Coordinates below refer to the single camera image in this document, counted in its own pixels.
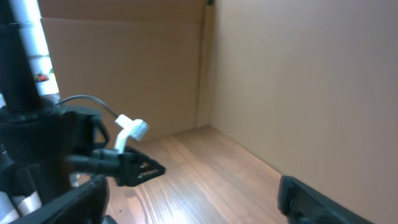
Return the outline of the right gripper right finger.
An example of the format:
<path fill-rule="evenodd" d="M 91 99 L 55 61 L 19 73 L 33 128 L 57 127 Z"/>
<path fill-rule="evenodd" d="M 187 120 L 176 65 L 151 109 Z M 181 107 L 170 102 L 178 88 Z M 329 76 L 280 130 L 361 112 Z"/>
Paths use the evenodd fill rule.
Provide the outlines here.
<path fill-rule="evenodd" d="M 280 178 L 277 207 L 289 223 L 372 224 L 292 176 Z"/>

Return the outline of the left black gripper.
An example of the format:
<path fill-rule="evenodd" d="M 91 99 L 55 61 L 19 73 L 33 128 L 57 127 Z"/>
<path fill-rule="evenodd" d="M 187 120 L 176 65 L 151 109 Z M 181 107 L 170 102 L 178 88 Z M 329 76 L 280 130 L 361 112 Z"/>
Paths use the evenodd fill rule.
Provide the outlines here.
<path fill-rule="evenodd" d="M 135 187 L 166 172 L 158 161 L 131 147 L 122 154 L 110 149 L 96 149 L 90 156 L 72 154 L 65 162 L 72 172 L 113 177 L 120 187 Z"/>

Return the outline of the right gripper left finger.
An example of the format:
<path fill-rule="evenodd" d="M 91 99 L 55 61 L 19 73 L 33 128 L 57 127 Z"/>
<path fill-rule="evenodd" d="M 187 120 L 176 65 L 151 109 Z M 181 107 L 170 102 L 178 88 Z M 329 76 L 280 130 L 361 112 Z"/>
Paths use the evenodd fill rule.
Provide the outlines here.
<path fill-rule="evenodd" d="M 11 224 L 109 223 L 108 202 L 108 181 L 98 175 Z"/>

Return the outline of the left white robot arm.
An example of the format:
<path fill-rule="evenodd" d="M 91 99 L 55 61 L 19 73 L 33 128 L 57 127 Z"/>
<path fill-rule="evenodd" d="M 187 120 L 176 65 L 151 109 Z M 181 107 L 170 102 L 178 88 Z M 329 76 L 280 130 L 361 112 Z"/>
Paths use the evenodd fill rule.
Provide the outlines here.
<path fill-rule="evenodd" d="M 37 193 L 41 207 L 19 223 L 112 223 L 106 214 L 108 177 L 135 187 L 165 173 L 165 167 L 126 145 L 147 131 L 136 120 L 114 149 L 96 142 L 108 131 L 89 107 L 40 97 L 10 1 L 1 2 L 1 191 L 9 197 Z"/>

